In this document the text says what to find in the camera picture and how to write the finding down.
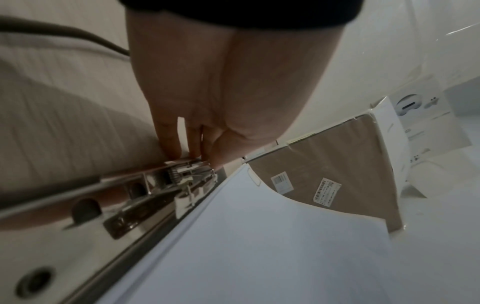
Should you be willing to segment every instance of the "round hole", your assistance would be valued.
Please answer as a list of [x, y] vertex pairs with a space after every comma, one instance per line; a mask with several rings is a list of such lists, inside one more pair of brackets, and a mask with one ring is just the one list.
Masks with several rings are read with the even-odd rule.
[[49, 267], [35, 269], [18, 282], [16, 294], [21, 298], [30, 298], [44, 291], [54, 278], [54, 270]]
[[76, 203], [71, 209], [71, 217], [75, 225], [81, 225], [102, 214], [102, 209], [96, 200], [86, 198]]
[[136, 199], [147, 194], [148, 193], [147, 193], [147, 190], [145, 189], [145, 186], [143, 186], [140, 183], [135, 183], [130, 186], [130, 197], [132, 199]]

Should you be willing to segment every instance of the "black cable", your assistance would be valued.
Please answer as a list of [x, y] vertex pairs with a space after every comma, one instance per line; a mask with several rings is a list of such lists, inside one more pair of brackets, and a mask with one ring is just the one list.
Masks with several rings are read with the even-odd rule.
[[10, 16], [0, 16], [0, 33], [18, 33], [77, 38], [99, 44], [122, 55], [130, 56], [130, 52], [128, 50], [121, 48], [118, 45], [108, 40], [105, 40], [100, 36], [81, 29], [61, 26], [53, 23], [32, 21]]

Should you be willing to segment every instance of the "white wall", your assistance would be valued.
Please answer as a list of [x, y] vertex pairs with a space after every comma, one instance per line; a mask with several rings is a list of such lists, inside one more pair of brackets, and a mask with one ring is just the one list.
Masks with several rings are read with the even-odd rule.
[[444, 89], [478, 77], [479, 54], [478, 0], [365, 0], [279, 143], [358, 114], [426, 74], [434, 73]]

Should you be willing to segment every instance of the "wood grain surface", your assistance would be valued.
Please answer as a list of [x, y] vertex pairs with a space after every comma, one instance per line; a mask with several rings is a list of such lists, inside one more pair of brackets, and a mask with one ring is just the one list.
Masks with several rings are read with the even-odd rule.
[[[115, 0], [4, 0], [0, 14], [128, 48]], [[13, 191], [165, 160], [129, 59], [90, 42], [0, 34], [0, 103], [0, 203]]]

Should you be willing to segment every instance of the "barcode sticker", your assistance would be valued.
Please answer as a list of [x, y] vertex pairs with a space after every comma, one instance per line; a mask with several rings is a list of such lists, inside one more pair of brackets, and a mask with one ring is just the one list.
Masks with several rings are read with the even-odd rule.
[[275, 186], [275, 190], [280, 194], [288, 193], [294, 189], [286, 172], [275, 175], [271, 178], [271, 182]]
[[322, 178], [313, 197], [313, 201], [325, 207], [330, 207], [341, 186], [342, 184], [336, 183], [328, 178]]

